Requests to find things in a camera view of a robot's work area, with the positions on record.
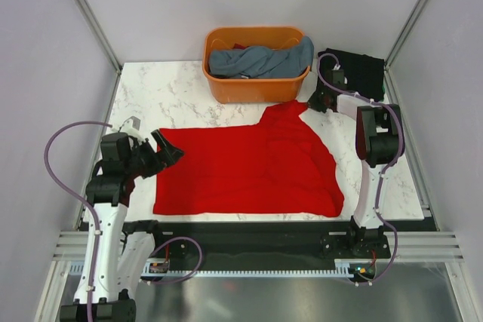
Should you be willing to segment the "aluminium front rail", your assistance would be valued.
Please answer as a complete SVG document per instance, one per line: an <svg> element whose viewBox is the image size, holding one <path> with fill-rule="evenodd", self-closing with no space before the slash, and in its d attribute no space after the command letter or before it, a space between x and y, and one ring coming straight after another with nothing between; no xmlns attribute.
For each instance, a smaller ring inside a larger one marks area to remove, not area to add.
<svg viewBox="0 0 483 322"><path fill-rule="evenodd" d="M87 232L61 232L54 261L83 261ZM462 262L463 252L451 232L399 232L395 262Z"/></svg>

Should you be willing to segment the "red t shirt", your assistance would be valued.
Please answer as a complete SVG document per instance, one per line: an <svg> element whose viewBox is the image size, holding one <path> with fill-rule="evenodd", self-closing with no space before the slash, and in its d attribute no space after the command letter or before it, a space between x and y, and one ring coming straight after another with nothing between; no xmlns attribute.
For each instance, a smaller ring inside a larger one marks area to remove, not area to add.
<svg viewBox="0 0 483 322"><path fill-rule="evenodd" d="M153 213L311 213L337 217L336 162L301 120L306 103L268 106L253 125L164 129L184 156L156 177Z"/></svg>

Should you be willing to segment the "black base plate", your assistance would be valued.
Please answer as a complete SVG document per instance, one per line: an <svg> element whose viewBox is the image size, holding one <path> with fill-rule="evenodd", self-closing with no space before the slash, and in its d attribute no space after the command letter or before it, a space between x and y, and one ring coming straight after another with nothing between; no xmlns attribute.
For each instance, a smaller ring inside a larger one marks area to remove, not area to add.
<svg viewBox="0 0 483 322"><path fill-rule="evenodd" d="M333 268L322 253L322 235L343 234L348 221L163 222L155 245L168 243L171 267L202 271L311 270ZM339 258L366 260L367 258ZM388 258L369 258L382 260Z"/></svg>

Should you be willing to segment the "aluminium frame post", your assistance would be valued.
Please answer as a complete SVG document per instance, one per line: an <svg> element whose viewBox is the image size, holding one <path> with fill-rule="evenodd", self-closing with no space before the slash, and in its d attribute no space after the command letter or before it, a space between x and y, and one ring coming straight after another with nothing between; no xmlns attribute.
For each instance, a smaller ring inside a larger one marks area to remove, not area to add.
<svg viewBox="0 0 483 322"><path fill-rule="evenodd" d="M74 0L78 9L80 10L82 16L86 20L90 30L93 32L95 39L98 41L101 49L103 50L104 54L106 55L108 61L110 62L111 66L115 70L117 75L122 73L122 64L120 63L118 57L113 50L112 45L110 44L108 38L106 37L105 32L103 31L102 26L100 25L97 17L94 14L88 0Z"/></svg>
<svg viewBox="0 0 483 322"><path fill-rule="evenodd" d="M398 34L397 39L395 40L393 46L391 47L389 54L385 59L385 69L389 70L391 65L395 62L396 58L398 57L402 47L405 45L406 41L408 40L413 28L416 26L418 20L422 16L423 12L426 9L426 6L429 4L430 0L416 0L414 6L411 9L411 12L408 15L400 33Z"/></svg>

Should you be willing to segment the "folded black t shirt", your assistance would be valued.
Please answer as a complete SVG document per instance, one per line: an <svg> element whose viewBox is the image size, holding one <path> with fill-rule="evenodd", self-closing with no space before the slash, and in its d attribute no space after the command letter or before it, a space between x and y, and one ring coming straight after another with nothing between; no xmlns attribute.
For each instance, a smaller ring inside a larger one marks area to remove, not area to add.
<svg viewBox="0 0 483 322"><path fill-rule="evenodd" d="M319 51L317 56L323 54L333 54L339 60L348 90L357 91L363 97L377 102L384 100L384 59L330 48Z"/></svg>

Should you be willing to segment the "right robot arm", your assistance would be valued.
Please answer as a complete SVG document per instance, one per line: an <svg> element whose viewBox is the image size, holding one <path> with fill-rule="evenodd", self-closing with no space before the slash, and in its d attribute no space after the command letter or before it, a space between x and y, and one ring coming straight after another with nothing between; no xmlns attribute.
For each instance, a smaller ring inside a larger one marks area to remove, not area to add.
<svg viewBox="0 0 483 322"><path fill-rule="evenodd" d="M389 169L405 151L400 107L348 90L340 66L319 79L308 106L320 112L333 109L355 120L355 151L362 165L358 203L348 229L340 235L322 235L322 253L327 259L389 258L382 209Z"/></svg>

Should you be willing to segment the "left aluminium frame post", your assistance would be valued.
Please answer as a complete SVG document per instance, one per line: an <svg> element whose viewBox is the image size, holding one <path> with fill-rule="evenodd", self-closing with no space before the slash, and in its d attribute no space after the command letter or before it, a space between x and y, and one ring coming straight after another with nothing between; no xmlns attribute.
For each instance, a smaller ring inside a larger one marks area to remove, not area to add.
<svg viewBox="0 0 483 322"><path fill-rule="evenodd" d="M113 50L112 45L110 44L108 38L106 37L105 32L103 31L102 26L100 25L97 17L94 14L88 0L74 0L78 9L80 10L82 16L86 20L90 30L93 32L95 39L98 41L101 49L103 50L104 54L106 55L108 61L110 62L111 66L115 70L117 75L122 73L122 64L120 63L118 57Z"/></svg>

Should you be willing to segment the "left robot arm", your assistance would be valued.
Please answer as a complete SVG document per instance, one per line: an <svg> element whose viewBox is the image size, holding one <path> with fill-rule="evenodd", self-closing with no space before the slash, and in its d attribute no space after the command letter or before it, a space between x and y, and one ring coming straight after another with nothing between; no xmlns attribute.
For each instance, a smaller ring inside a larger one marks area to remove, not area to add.
<svg viewBox="0 0 483 322"><path fill-rule="evenodd" d="M156 176L184 155L159 130L152 138L158 149L136 130L105 135L101 158L86 187L92 212L81 280L70 305L60 309L61 321L133 321L137 283L149 256L165 250L165 237L155 220L126 222L138 177Z"/></svg>

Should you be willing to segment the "grey blue t shirt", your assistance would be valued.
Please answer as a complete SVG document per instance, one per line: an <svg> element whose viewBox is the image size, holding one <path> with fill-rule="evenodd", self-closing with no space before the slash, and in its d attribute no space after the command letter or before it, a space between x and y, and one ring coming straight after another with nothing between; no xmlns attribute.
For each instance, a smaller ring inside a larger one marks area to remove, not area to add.
<svg viewBox="0 0 483 322"><path fill-rule="evenodd" d="M228 79L296 78L312 65L314 45L303 36L300 43L287 49L264 46L212 51L208 58L210 74Z"/></svg>

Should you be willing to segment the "right aluminium frame post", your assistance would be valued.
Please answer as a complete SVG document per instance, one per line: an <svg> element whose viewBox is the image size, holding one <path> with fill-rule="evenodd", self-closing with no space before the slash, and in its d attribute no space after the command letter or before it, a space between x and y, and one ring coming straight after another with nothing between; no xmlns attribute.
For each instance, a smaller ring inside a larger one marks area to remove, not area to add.
<svg viewBox="0 0 483 322"><path fill-rule="evenodd" d="M405 45L406 41L408 40L413 28L416 26L418 20L422 16L423 12L426 9L426 6L429 4L430 0L416 0L414 6L411 9L411 12L408 15L400 33L398 34L397 39L395 40L393 46L391 47L389 54L385 59L385 69L389 70L391 65L395 62L396 58L398 57L402 47Z"/></svg>

